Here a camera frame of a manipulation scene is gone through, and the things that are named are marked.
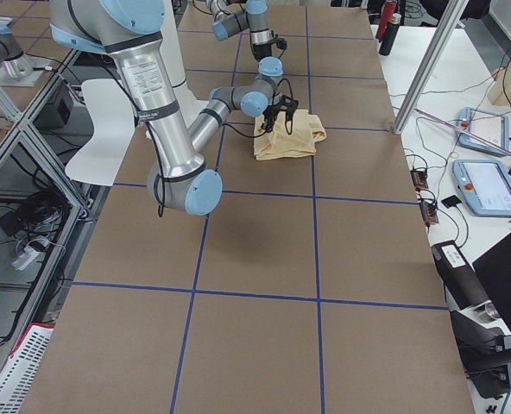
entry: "folded towel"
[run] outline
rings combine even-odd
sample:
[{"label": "folded towel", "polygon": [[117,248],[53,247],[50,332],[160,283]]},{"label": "folded towel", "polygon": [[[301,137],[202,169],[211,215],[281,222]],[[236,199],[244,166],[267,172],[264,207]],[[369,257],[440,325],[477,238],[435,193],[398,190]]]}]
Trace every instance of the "folded towel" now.
[{"label": "folded towel", "polygon": [[[289,135],[285,125],[285,113],[279,112],[273,131],[254,139],[254,155],[257,160],[274,160],[277,158],[299,158],[315,155],[315,142],[326,138],[326,132],[316,115],[309,115],[307,110],[296,110],[293,115],[292,134]],[[263,116],[255,120],[254,135],[263,131]]]}]

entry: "red object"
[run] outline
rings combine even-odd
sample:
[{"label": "red object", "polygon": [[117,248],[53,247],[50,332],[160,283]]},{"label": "red object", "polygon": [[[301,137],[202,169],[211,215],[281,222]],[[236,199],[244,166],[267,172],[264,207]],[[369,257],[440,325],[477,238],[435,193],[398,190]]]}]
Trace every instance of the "red object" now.
[{"label": "red object", "polygon": [[392,19],[396,7],[397,0],[386,0],[384,4],[384,9],[382,10],[382,17],[380,18],[380,23],[378,23],[378,30],[376,30],[376,39],[378,39],[379,41],[382,40],[384,32],[386,32],[386,25]]}]

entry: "yellow cloth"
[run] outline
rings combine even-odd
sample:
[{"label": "yellow cloth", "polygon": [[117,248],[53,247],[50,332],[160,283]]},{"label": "yellow cloth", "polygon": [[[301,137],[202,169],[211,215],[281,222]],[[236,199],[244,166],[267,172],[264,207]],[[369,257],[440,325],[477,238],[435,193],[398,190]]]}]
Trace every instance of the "yellow cloth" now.
[{"label": "yellow cloth", "polygon": [[[254,155],[257,160],[274,160],[277,158],[299,158],[315,155],[315,142],[326,138],[323,125],[316,115],[309,115],[308,110],[296,110],[293,115],[293,131],[289,135],[284,125],[284,112],[279,112],[273,131],[254,139]],[[263,129],[263,116],[255,120],[254,135]]]}]

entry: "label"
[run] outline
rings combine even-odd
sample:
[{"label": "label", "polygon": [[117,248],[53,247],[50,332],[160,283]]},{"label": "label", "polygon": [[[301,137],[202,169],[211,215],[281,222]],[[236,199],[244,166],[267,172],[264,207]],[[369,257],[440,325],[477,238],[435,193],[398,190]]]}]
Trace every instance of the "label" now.
[{"label": "label", "polygon": [[455,246],[443,246],[442,250],[445,254],[445,258],[451,263],[453,268],[466,265],[464,259],[461,257],[461,254]]},{"label": "label", "polygon": [[154,60],[126,66],[122,69],[127,79],[127,86],[135,97],[149,97],[166,90],[163,75]]}]

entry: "cloth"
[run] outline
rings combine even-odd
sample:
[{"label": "cloth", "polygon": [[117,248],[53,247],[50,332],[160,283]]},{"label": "cloth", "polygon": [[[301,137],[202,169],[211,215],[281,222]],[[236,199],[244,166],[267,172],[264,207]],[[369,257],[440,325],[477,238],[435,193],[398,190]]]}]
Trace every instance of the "cloth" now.
[{"label": "cloth", "polygon": [[[315,155],[315,142],[326,138],[323,124],[316,115],[309,115],[308,110],[296,110],[293,115],[292,134],[287,133],[284,125],[285,113],[279,112],[273,131],[254,139],[254,156],[256,160],[275,160],[277,158],[299,158]],[[254,135],[263,131],[263,116],[255,119]]]}]

